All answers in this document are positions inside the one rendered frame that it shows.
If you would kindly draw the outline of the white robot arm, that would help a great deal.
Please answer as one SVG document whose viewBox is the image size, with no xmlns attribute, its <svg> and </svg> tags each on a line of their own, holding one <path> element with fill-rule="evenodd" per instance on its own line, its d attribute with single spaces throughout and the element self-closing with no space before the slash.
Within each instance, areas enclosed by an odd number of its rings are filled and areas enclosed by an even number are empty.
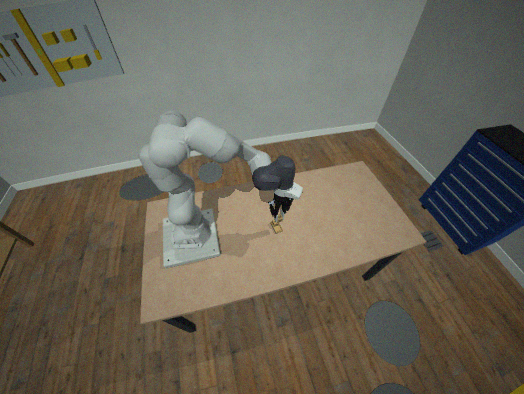
<svg viewBox="0 0 524 394">
<path fill-rule="evenodd" d="M 169 221 L 175 224 L 171 233 L 175 249 L 202 248 L 211 235 L 210 226 L 205 227 L 205 218 L 201 218 L 200 208 L 195 205 L 193 177 L 182 173 L 177 166 L 190 158 L 190 151 L 195 150 L 220 164 L 238 156 L 247 161 L 255 188 L 273 190 L 280 197 L 300 198 L 303 188 L 293 182 L 295 163 L 290 157 L 279 156 L 271 163 L 267 153 L 254 149 L 203 117 L 187 123 L 181 113 L 170 110 L 157 120 L 151 133 L 152 142 L 139 150 L 139 158 L 158 189 L 172 191 L 168 192 L 167 211 Z"/>
</svg>

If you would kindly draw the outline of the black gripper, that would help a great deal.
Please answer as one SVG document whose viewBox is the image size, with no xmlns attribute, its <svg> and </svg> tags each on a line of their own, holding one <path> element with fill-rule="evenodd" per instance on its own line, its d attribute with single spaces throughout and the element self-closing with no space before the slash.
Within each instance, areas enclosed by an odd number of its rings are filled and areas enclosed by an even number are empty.
<svg viewBox="0 0 524 394">
<path fill-rule="evenodd" d="M 271 213 L 272 215 L 274 216 L 274 220 L 275 222 L 277 222 L 278 220 L 278 212 L 279 212 L 279 208 L 280 206 L 282 205 L 282 209 L 281 209 L 281 216 L 284 220 L 284 216 L 286 214 L 286 211 L 289 211 L 290 209 L 290 206 L 291 206 L 291 203 L 294 199 L 293 198 L 290 198 L 289 197 L 280 197 L 278 195 L 276 195 L 274 193 L 274 199 L 272 202 L 268 202 L 269 206 L 270 206 L 270 210 L 271 210 Z M 283 201 L 283 202 L 282 202 Z M 287 202 L 287 203 L 286 203 Z M 275 209 L 274 209 L 274 203 L 275 203 Z M 278 205 L 277 205 L 278 204 Z M 272 208 L 272 209 L 271 209 Z"/>
</svg>

